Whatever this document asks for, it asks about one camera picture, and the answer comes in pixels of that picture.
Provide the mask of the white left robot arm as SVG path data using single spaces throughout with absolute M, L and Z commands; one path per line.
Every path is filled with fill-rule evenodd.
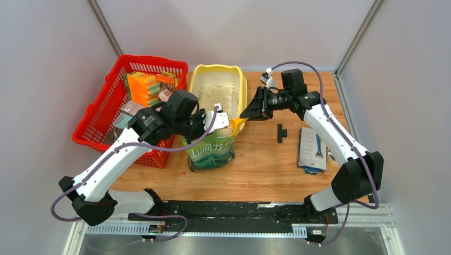
M 157 220 L 163 207 L 153 190 L 115 191 L 112 184 L 151 150 L 176 152 L 198 144 L 213 131 L 219 109 L 201 109 L 196 96 L 177 90 L 167 101 L 138 110 L 116 141 L 90 167 L 59 181 L 63 194 L 52 203 L 52 216 L 62 222 L 83 220 L 90 226 L 117 214 L 141 214 Z

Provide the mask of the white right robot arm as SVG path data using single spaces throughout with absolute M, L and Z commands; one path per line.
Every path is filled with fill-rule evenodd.
M 369 152 L 359 144 L 333 116 L 318 91 L 307 91 L 303 73 L 299 69 L 281 73 L 283 88 L 275 87 L 267 69 L 260 78 L 250 104 L 240 118 L 266 121 L 274 111 L 288 109 L 310 126 L 332 152 L 339 170 L 329 187 L 307 196 L 303 215 L 309 222 L 318 222 L 326 210 L 353 202 L 380 190 L 384 159 L 378 151 Z

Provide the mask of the yellow litter scoop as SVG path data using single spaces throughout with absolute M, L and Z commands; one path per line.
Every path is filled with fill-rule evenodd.
M 234 118 L 229 120 L 229 126 L 234 128 L 235 130 L 239 130 L 241 125 L 244 124 L 248 118 Z

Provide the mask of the black bag sealing clip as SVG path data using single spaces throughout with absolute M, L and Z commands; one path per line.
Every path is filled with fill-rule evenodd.
M 283 143 L 283 139 L 288 136 L 288 131 L 281 123 L 277 124 L 277 143 Z

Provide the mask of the green cat litter bag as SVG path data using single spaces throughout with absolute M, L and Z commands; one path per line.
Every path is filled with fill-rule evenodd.
M 236 157 L 233 149 L 235 128 L 215 130 L 197 145 L 187 150 L 188 166 L 192 172 L 202 172 L 223 167 Z

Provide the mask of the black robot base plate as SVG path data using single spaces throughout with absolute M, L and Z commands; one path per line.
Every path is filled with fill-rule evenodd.
M 226 201 L 176 201 L 157 205 L 153 216 L 169 216 L 164 231 L 203 233 L 264 233 L 292 232 L 293 224 L 337 224 L 334 209 L 322 214 L 309 215 L 302 203 L 283 202 L 226 202 Z

